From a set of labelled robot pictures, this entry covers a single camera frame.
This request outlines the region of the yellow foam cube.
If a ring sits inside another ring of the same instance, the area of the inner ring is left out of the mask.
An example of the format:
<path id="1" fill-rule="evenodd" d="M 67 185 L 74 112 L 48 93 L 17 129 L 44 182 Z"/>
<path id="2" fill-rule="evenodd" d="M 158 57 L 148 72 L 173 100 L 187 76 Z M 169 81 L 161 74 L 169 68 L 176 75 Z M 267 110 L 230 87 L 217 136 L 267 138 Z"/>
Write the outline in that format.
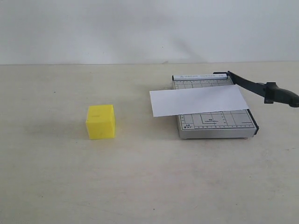
<path id="1" fill-rule="evenodd" d="M 115 114 L 113 105 L 92 105 L 88 107 L 86 128 L 90 140 L 115 137 Z"/>

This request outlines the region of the grey paper cutter base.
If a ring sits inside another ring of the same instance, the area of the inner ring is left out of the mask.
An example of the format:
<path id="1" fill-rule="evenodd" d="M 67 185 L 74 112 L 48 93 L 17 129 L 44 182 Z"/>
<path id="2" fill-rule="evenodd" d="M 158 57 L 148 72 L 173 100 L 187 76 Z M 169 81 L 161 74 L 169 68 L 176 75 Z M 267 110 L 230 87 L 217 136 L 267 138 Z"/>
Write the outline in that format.
<path id="1" fill-rule="evenodd" d="M 226 72 L 172 76 L 175 90 L 232 84 Z M 182 139 L 250 138 L 259 130 L 249 109 L 178 115 L 177 125 Z"/>

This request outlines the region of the black cutter blade handle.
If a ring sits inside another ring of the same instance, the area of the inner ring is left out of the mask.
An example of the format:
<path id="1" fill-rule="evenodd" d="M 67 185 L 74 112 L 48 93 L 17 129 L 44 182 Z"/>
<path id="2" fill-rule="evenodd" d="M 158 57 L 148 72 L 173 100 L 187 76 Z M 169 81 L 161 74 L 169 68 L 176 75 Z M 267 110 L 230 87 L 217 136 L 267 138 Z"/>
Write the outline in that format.
<path id="1" fill-rule="evenodd" d="M 289 105 L 293 108 L 299 107 L 298 94 L 278 87 L 276 82 L 267 82 L 265 84 L 255 83 L 230 71 L 227 72 L 227 75 L 230 76 L 234 84 L 262 96 L 265 104 L 273 104 L 276 102 Z"/>

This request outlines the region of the white paper sheet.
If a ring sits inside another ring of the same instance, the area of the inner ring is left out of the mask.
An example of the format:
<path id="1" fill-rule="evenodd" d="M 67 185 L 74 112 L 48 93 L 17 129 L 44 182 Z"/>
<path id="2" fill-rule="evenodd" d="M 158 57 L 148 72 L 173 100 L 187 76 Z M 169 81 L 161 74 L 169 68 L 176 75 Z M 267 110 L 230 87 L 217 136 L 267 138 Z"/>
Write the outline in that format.
<path id="1" fill-rule="evenodd" d="M 154 117 L 248 109 L 237 85 L 150 91 Z"/>

